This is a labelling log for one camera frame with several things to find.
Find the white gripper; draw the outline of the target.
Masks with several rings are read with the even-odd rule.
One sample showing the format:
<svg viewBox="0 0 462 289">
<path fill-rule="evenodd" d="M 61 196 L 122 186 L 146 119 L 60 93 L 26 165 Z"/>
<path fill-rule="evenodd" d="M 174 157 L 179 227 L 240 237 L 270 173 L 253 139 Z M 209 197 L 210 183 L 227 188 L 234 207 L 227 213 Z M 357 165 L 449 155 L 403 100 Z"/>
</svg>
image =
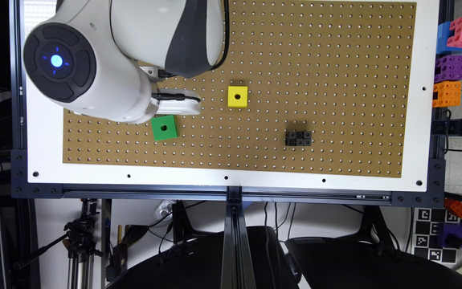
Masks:
<svg viewBox="0 0 462 289">
<path fill-rule="evenodd" d="M 186 89 L 160 88 L 152 94 L 152 99 L 157 104 L 154 116 L 196 116 L 202 111 L 201 97 Z"/>
</svg>

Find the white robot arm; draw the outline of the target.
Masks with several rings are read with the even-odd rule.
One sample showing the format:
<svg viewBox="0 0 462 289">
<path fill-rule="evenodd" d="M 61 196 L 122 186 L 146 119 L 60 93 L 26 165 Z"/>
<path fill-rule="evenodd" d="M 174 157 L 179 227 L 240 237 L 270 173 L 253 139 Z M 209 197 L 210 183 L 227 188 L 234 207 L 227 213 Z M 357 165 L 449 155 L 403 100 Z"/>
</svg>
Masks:
<svg viewBox="0 0 462 289">
<path fill-rule="evenodd" d="M 23 60 L 49 100 L 80 115 L 129 124 L 197 115 L 195 92 L 158 83 L 219 68 L 229 26 L 221 0 L 60 1 L 27 36 Z"/>
</svg>

